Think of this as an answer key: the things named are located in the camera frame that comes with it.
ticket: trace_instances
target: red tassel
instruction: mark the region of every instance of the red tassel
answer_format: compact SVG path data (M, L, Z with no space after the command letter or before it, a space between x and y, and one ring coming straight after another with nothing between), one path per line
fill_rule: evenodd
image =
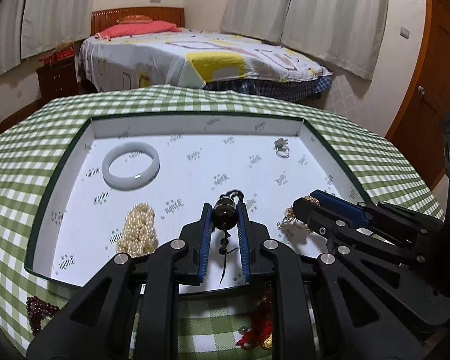
M243 333L243 337L238 340L237 345L243 349L252 349L261 345L272 332L272 309L270 302L270 292L267 291L262 296L262 301L257 309L250 313L251 328Z

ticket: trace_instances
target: pearl necklace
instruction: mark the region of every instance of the pearl necklace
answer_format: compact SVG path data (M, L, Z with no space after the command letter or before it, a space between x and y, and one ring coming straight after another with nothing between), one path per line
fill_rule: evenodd
M154 228L154 210L146 203L137 204L127 214L122 235L115 244L117 253L128 253L132 258L150 254L158 244Z

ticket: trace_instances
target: wooden door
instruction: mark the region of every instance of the wooden door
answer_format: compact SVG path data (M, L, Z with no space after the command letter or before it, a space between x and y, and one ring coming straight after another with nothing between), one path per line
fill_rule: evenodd
M427 0L415 73L386 138L433 189L444 174L440 121L450 110L450 3Z

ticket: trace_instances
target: plaid bed skirt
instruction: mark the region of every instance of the plaid bed skirt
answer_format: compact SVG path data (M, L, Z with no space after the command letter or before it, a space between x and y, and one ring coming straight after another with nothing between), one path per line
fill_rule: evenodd
M258 95L296 103L305 98L319 99L320 92L332 85L331 76L323 76L313 81L276 82L264 79L234 79L231 81L209 82L204 90L223 92L235 91L245 95Z

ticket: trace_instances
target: tiled wall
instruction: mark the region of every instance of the tiled wall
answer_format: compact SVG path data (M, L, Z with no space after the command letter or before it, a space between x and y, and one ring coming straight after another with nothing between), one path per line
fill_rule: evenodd
M389 0L387 23L372 82L342 69L328 94L310 105L337 112L384 136L402 103L418 58L426 0ZM407 40L400 28L410 31Z

